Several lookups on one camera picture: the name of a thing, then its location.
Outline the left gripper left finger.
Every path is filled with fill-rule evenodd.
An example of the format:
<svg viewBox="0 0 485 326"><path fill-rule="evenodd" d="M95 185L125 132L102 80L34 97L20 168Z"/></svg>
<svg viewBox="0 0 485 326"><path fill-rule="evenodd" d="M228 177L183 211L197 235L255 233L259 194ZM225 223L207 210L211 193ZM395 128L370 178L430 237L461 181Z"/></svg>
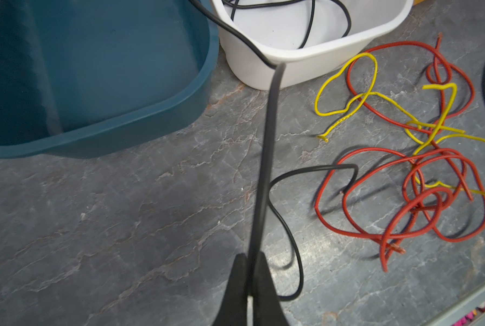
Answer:
<svg viewBox="0 0 485 326"><path fill-rule="evenodd" d="M213 326L247 325L247 256L236 255Z"/></svg>

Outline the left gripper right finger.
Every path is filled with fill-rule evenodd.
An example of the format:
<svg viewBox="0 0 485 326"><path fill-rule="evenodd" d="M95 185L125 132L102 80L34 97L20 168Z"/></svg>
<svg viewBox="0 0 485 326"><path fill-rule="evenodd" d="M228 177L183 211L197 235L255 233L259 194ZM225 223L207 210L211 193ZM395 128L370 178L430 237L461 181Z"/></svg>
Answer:
<svg viewBox="0 0 485 326"><path fill-rule="evenodd" d="M285 317L270 269L263 252L257 256L253 275L253 324L256 326L289 326Z"/></svg>

